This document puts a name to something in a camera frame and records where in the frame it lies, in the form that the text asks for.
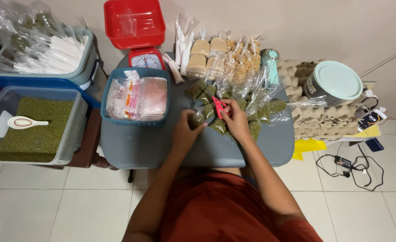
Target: mint green lid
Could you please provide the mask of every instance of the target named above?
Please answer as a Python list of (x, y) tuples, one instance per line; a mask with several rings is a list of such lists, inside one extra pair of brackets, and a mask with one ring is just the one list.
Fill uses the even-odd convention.
[(359, 76), (347, 65), (336, 61), (323, 61), (313, 71), (316, 82), (332, 96), (352, 100), (362, 93)]

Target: white plastic utensil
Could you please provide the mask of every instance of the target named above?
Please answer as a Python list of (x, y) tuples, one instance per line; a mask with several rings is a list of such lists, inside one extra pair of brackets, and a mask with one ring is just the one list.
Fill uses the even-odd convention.
[(48, 125), (47, 121), (35, 121), (32, 118), (24, 117), (24, 116), (16, 116), (8, 119), (8, 126), (13, 129), (22, 130), (27, 129), (37, 125)]

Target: white spoon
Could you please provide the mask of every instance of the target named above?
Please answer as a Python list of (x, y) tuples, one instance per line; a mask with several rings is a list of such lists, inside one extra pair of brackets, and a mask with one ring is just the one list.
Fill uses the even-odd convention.
[(15, 116), (7, 121), (8, 126), (13, 129), (22, 130), (27, 129), (36, 125), (48, 125), (47, 121), (35, 121), (32, 118), (24, 117), (24, 116)]

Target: smartphone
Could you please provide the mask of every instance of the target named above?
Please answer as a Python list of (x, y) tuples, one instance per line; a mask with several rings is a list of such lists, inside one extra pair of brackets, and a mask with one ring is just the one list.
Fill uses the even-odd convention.
[(358, 131), (361, 132), (373, 124), (377, 124), (378, 122), (384, 120), (385, 118), (387, 117), (384, 113), (382, 113), (379, 109), (375, 109), (371, 113), (368, 113), (361, 118), (361, 120), (358, 122)]

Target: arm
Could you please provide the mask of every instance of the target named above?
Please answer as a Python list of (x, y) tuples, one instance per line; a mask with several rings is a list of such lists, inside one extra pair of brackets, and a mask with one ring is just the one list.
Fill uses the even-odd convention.
[(184, 110), (174, 127), (171, 151), (159, 169), (150, 187), (138, 203), (126, 228), (123, 242), (151, 242), (159, 228), (168, 193), (183, 158), (194, 144), (198, 134), (207, 124), (190, 130), (188, 119), (195, 114)]
[(221, 101), (229, 104), (226, 107), (228, 114), (222, 112), (222, 117), (228, 125), (229, 131), (246, 153), (261, 197), (272, 214), (273, 223), (280, 227), (293, 218), (306, 219), (291, 192), (250, 135), (246, 113), (238, 107), (237, 102), (233, 99)]

